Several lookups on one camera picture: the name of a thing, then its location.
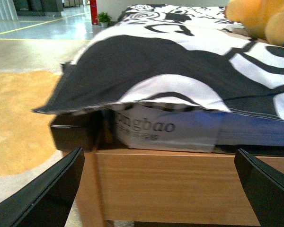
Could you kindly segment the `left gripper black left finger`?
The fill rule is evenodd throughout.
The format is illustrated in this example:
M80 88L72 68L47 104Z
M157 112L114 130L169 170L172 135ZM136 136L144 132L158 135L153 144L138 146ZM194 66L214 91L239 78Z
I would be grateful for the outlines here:
M85 162L76 148L15 194L0 202L0 227L63 227Z

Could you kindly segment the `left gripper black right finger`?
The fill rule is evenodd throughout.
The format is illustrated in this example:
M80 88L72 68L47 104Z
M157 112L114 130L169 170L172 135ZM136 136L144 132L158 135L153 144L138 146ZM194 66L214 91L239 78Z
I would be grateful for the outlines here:
M260 225L284 227L284 174L243 149L234 164Z

